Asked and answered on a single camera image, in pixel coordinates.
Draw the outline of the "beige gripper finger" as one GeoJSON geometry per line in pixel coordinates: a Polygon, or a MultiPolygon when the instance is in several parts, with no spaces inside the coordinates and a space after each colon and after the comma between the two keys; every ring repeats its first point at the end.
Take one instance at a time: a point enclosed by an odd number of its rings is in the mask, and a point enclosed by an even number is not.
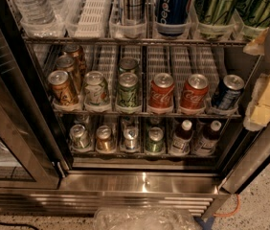
{"type": "Polygon", "coordinates": [[[263,56],[264,55],[264,42],[267,36],[268,29],[262,31],[256,38],[247,43],[243,52],[251,56],[263,56]]]}
{"type": "Polygon", "coordinates": [[[261,74],[257,79],[252,100],[246,108],[243,126],[249,131],[259,131],[270,123],[270,75],[261,74]]]}

